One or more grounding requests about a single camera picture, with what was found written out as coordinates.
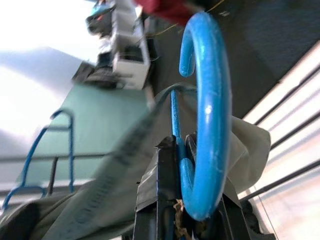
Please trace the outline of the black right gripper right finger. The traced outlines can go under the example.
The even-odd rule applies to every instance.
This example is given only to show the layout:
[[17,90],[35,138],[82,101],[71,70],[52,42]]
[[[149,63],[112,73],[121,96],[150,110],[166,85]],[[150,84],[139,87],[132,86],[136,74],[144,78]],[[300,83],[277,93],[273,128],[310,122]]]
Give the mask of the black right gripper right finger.
[[185,227],[193,240],[249,240],[250,233],[235,188],[226,179],[218,207],[211,217],[195,221],[185,214]]

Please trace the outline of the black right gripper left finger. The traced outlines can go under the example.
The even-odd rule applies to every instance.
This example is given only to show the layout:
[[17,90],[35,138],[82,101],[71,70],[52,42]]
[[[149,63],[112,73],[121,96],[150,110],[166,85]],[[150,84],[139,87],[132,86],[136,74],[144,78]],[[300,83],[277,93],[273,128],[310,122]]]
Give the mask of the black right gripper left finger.
[[174,136],[165,137],[137,188],[134,240],[175,240],[174,205],[181,197],[178,184],[177,146]]

